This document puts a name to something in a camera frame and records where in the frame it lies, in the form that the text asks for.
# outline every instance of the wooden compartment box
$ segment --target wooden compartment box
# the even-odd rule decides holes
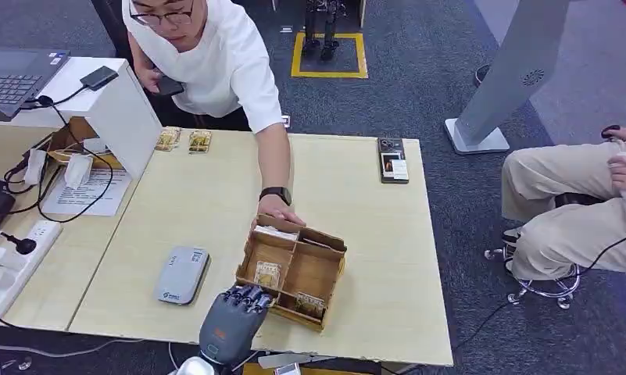
[[[343,240],[266,215],[259,215],[257,223],[296,234],[296,241],[252,231],[244,247],[244,260],[237,268],[237,283],[260,285],[255,282],[257,263],[278,264],[280,277],[277,285],[260,285],[275,297],[274,306],[269,311],[322,331],[335,284],[345,266],[347,249]],[[322,313],[307,313],[298,308],[299,293],[323,300]]]

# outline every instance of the light wood tabletop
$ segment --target light wood tabletop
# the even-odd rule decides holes
[[[260,191],[254,137],[214,131],[208,154],[189,155],[188,133],[152,157],[70,331],[196,343],[212,300],[234,283]],[[253,348],[452,365],[418,141],[405,140],[410,182],[395,185],[380,182],[375,138],[290,139],[296,211],[345,240],[345,272],[321,334],[269,314]],[[175,245],[210,254],[190,305],[152,294]]]
[[[22,154],[56,129],[0,125],[0,179],[13,168]],[[80,300],[113,236],[121,215],[136,186],[133,181],[115,216],[81,216],[63,224],[63,231],[29,279],[25,288],[3,316],[15,325],[46,330],[67,330]],[[13,185],[19,190],[22,185]],[[13,209],[33,204],[37,188],[17,196]],[[52,215],[57,220],[70,216]],[[24,238],[32,226],[42,220],[36,209],[11,215],[2,229]],[[0,246],[15,248],[4,239]]]

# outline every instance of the man's right hand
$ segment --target man's right hand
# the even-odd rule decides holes
[[[138,80],[147,90],[153,93],[159,92],[159,80],[163,75],[156,69],[147,69],[141,67],[135,67],[135,75],[138,76]]]
[[[615,129],[605,130],[605,134],[610,135],[612,137],[619,138],[622,141],[626,141],[626,127],[621,127],[618,130],[615,130]]]

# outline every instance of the robotic hand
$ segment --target robotic hand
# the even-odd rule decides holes
[[[252,338],[274,298],[261,287],[235,285],[219,294],[200,328],[200,357],[177,375],[226,375],[250,353]]]

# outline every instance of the phone in hand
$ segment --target phone in hand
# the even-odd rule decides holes
[[[184,85],[168,76],[162,76],[157,86],[159,92],[156,92],[155,95],[158,96],[173,96],[184,92]]]

